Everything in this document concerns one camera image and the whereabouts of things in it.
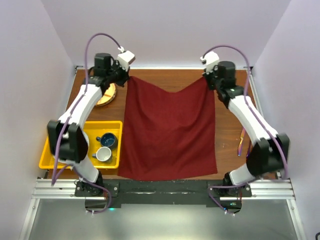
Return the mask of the purple iridescent utensil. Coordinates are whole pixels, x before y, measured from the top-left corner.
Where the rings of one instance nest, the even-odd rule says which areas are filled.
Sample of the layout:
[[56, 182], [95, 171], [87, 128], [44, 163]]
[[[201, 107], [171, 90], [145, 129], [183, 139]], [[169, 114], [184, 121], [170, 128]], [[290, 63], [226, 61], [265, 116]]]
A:
[[251, 150], [252, 150], [252, 143], [249, 142], [249, 145], [248, 145], [248, 148], [247, 148], [247, 152], [246, 152], [246, 158], [249, 157], [250, 153], [251, 153]]

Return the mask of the orange round plate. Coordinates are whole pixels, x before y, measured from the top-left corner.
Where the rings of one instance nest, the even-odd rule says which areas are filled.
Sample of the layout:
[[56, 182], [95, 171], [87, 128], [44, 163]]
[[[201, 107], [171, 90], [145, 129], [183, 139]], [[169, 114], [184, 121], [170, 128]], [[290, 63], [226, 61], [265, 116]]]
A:
[[117, 87], [115, 83], [111, 83], [110, 87], [105, 91], [101, 99], [95, 104], [96, 107], [102, 107], [111, 103], [117, 95]]

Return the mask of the dark blue mug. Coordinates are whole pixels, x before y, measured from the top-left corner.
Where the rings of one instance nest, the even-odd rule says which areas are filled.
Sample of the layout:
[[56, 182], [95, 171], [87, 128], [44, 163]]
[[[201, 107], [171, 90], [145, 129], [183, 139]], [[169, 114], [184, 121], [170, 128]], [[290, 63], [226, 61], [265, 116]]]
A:
[[112, 132], [107, 132], [101, 136], [97, 136], [96, 140], [102, 147], [107, 147], [111, 150], [115, 149], [118, 146], [118, 138]]

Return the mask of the grey white mug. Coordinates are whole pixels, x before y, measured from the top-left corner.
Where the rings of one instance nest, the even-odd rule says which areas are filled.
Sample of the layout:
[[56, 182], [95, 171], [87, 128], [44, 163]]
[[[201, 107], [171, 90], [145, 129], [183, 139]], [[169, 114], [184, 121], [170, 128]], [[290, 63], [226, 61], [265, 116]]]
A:
[[109, 147], [103, 146], [93, 153], [92, 157], [102, 163], [109, 163], [113, 159], [113, 153]]

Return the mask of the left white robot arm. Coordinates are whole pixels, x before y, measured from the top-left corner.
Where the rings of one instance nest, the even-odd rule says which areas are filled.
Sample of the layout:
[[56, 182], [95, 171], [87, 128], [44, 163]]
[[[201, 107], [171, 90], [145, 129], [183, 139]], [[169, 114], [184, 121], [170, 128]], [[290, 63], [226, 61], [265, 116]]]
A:
[[47, 124], [48, 143], [54, 156], [51, 183], [56, 183], [60, 172], [58, 163], [71, 167], [84, 182], [86, 191], [92, 196], [105, 194], [101, 172], [91, 162], [89, 142], [84, 135], [84, 125], [96, 103], [111, 84], [124, 86], [129, 79], [131, 63], [135, 55], [125, 50], [113, 58], [109, 53], [97, 53], [94, 66], [86, 71], [78, 95], [59, 119]]

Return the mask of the dark red cloth napkin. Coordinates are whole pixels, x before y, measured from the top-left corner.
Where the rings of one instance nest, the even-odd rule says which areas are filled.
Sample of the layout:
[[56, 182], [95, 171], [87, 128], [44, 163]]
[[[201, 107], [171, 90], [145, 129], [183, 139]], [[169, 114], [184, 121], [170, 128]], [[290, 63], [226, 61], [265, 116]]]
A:
[[204, 78], [168, 92], [127, 83], [118, 175], [169, 181], [217, 173], [215, 94]]

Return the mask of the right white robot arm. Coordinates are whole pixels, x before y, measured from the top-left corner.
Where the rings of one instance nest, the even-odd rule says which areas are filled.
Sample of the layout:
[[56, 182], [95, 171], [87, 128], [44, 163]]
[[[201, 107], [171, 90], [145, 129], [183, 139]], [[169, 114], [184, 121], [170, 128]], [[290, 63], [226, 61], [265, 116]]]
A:
[[241, 187], [266, 173], [285, 170], [290, 140], [279, 134], [255, 108], [242, 86], [236, 84], [236, 66], [231, 61], [203, 60], [203, 76], [210, 90], [242, 124], [252, 145], [246, 162], [224, 175], [219, 195], [235, 196]]

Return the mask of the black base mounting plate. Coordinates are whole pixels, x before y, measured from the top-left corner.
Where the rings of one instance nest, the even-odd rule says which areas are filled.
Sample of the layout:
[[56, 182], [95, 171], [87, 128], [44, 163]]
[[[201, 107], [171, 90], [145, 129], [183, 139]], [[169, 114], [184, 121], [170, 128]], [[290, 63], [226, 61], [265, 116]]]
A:
[[221, 189], [222, 180], [135, 181], [104, 179], [111, 195], [111, 209], [123, 205], [221, 205], [226, 210], [240, 210], [242, 201], [252, 197], [251, 187]]

